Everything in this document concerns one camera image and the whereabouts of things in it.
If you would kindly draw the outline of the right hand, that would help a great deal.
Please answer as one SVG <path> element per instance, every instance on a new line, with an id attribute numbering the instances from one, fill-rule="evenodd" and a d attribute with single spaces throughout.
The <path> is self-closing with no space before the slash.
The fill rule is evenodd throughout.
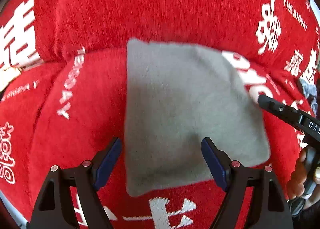
<path id="1" fill-rule="evenodd" d="M 308 173 L 304 167 L 304 160 L 306 158 L 306 148 L 300 151 L 299 157 L 296 161 L 295 170 L 291 174 L 291 178 L 287 183 L 287 195 L 290 200 L 302 196 L 305 191 L 303 183 L 308 177 Z M 317 184 L 313 194 L 308 198 L 304 204 L 303 209 L 308 209 L 319 201 L 319 168 L 315 170 L 313 180 Z"/>

